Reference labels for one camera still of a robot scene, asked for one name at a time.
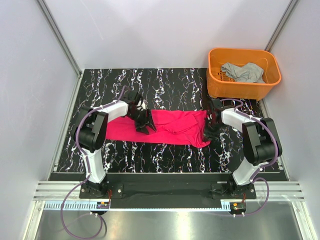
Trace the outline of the pink t shirt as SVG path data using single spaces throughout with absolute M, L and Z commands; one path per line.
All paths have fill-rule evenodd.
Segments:
M 149 134 L 136 131 L 135 122 L 129 117 L 119 117 L 107 124 L 107 140 L 138 143 L 191 145 L 196 148 L 208 146 L 211 141 L 204 140 L 204 110 L 169 111 L 153 109 L 151 111 L 156 131 L 148 129 Z

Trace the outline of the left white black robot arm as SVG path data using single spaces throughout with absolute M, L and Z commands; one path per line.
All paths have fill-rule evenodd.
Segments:
M 102 164 L 102 146 L 108 123 L 117 118 L 129 117 L 137 132 L 148 135 L 156 130 L 151 110 L 143 100 L 114 100 L 95 108 L 82 107 L 73 139 L 84 160 L 86 177 L 81 191 L 97 198 L 109 196 L 107 173 Z

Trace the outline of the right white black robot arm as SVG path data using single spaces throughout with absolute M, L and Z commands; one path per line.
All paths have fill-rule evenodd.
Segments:
M 250 189 L 259 172 L 278 160 L 283 149 L 272 118 L 257 118 L 236 108 L 215 108 L 205 118 L 204 140 L 212 141 L 223 126 L 241 132 L 244 158 L 227 182 L 211 192 L 236 199 Z

